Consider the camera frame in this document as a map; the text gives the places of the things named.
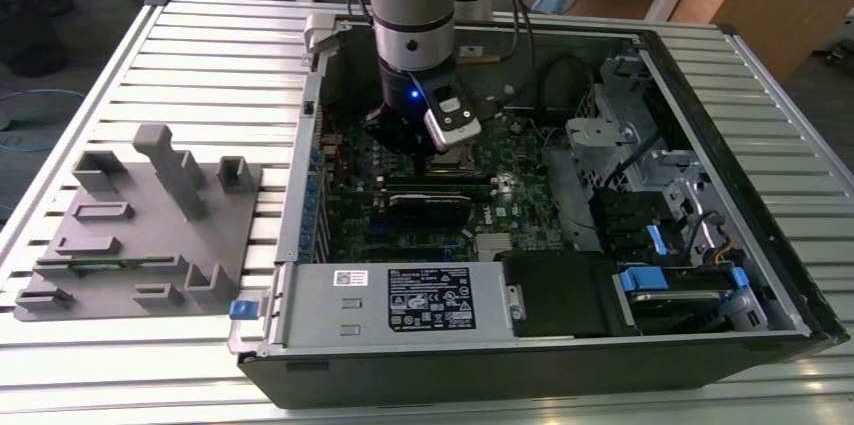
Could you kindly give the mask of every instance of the blue latch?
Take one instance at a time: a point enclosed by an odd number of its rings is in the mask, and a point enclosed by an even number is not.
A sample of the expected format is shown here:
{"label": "blue latch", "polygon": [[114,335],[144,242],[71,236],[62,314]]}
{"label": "blue latch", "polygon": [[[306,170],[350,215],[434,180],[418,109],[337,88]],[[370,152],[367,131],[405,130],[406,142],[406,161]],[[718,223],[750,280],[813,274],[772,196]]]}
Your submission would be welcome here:
{"label": "blue latch", "polygon": [[667,290],[667,279],[661,267],[630,267],[619,274],[619,282],[626,292]]}
{"label": "blue latch", "polygon": [[667,250],[667,245],[665,244],[665,239],[662,238],[662,232],[655,225],[647,225],[646,231],[650,232],[650,238],[653,239],[653,244],[655,245],[655,253],[665,256],[670,254],[670,250]]}
{"label": "blue latch", "polygon": [[742,267],[733,268],[733,279],[735,280],[735,286],[745,288],[750,286],[750,278],[747,278],[747,272]]}
{"label": "blue latch", "polygon": [[232,320],[256,320],[262,308],[255,300],[234,300],[228,307],[228,316]]}

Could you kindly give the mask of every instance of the metal bracket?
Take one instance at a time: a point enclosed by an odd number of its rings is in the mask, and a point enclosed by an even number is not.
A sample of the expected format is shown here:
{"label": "metal bracket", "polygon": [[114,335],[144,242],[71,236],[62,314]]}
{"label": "metal bracket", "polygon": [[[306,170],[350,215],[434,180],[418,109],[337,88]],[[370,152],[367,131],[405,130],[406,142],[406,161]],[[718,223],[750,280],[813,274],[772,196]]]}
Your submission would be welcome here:
{"label": "metal bracket", "polygon": [[661,167],[689,167],[697,160],[697,155],[689,150],[653,150],[649,157]]}
{"label": "metal bracket", "polygon": [[522,288],[519,285],[507,287],[507,309],[510,310],[510,318],[518,322],[527,318],[525,313],[525,302],[522,301]]}
{"label": "metal bracket", "polygon": [[306,38],[306,52],[320,53],[338,45],[335,27],[338,16],[331,13],[312,13],[306,19],[303,37]]}
{"label": "metal bracket", "polygon": [[605,118],[574,118],[566,123],[566,131],[573,145],[615,147],[630,141],[619,124]]}

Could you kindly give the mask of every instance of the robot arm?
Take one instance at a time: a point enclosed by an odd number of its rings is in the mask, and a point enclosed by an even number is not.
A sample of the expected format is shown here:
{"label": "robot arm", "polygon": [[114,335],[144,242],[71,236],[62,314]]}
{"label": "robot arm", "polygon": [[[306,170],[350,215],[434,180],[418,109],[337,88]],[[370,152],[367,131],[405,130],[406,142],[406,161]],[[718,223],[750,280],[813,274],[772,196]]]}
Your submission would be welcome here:
{"label": "robot arm", "polygon": [[[525,1],[549,13],[565,11],[573,3]],[[366,127],[394,151],[414,156],[445,152],[481,133],[473,104],[454,77],[455,0],[373,0],[373,4],[385,104],[369,116]],[[401,131],[395,139],[390,128]]]}

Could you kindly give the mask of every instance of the slotted metal surface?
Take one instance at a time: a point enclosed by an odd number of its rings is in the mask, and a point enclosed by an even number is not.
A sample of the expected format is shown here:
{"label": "slotted metal surface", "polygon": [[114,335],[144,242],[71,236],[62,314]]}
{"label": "slotted metal surface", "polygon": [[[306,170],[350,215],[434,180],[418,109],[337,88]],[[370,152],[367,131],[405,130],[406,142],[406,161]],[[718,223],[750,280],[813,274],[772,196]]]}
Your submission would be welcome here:
{"label": "slotted metal surface", "polygon": [[[199,161],[240,154],[264,165],[242,286],[268,287],[306,79],[302,31],[308,13],[323,8],[172,0],[143,11],[3,232],[11,247],[0,256],[0,423],[850,423],[852,342],[701,390],[294,412],[276,409],[242,376],[226,348],[226,316],[27,324],[12,318],[15,294],[74,195],[74,157],[111,149],[139,159],[130,141],[143,122],[172,124],[176,147]],[[850,176],[738,38],[698,25],[541,21],[657,30],[854,332]],[[260,322],[250,322],[242,335],[262,333]]]}

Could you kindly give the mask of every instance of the warning label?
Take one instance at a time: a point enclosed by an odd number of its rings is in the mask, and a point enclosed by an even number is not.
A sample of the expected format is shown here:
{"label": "warning label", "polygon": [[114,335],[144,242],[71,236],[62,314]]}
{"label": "warning label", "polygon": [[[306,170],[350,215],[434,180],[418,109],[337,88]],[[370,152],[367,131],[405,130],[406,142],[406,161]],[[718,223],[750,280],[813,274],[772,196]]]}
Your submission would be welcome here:
{"label": "warning label", "polygon": [[389,270],[389,326],[395,332],[477,328],[467,268]]}

